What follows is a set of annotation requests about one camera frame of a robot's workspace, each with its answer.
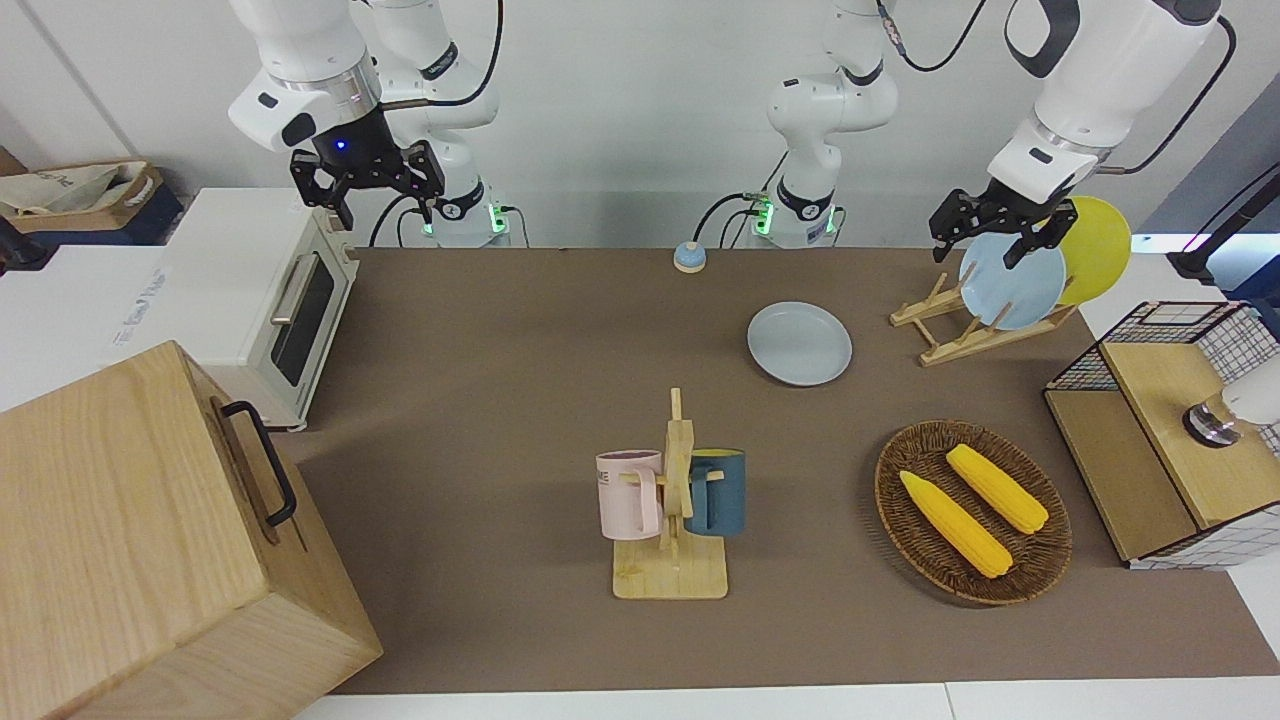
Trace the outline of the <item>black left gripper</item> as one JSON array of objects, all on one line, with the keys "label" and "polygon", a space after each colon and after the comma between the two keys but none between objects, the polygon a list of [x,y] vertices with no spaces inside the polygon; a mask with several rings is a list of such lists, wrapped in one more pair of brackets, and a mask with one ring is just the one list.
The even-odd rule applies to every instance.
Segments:
[{"label": "black left gripper", "polygon": [[1057,246],[1075,223],[1076,205],[1064,191],[1037,202],[997,179],[979,193],[955,188],[931,215],[933,260],[942,263],[960,240],[988,232],[1015,234],[1004,255],[1004,266],[1012,270],[1028,254]]}]

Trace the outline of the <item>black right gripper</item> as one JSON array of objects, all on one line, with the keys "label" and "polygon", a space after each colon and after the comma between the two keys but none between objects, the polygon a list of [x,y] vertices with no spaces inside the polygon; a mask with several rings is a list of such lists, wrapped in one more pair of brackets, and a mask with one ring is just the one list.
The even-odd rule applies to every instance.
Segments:
[{"label": "black right gripper", "polygon": [[383,110],[319,132],[310,143],[311,152],[302,149],[292,152],[291,173],[306,205],[326,208],[334,232],[355,228],[346,201],[353,190],[396,190],[419,201],[425,225],[433,223],[436,200],[445,190],[434,147],[425,138],[401,147]]}]

